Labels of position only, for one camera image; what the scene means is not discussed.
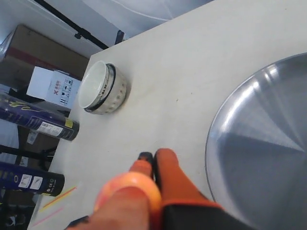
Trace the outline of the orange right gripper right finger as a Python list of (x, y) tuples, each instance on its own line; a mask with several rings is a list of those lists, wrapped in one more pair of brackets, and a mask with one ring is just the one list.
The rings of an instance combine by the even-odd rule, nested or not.
[(171, 149), (158, 149), (154, 174), (162, 197), (163, 230), (249, 230), (250, 226), (205, 197), (186, 176)]

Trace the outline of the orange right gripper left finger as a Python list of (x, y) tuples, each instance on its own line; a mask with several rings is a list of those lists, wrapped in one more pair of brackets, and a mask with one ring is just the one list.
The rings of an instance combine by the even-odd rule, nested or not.
[(68, 225), (70, 230), (156, 230), (161, 195), (153, 180), (153, 155), (139, 154), (129, 171), (101, 189), (94, 211)]

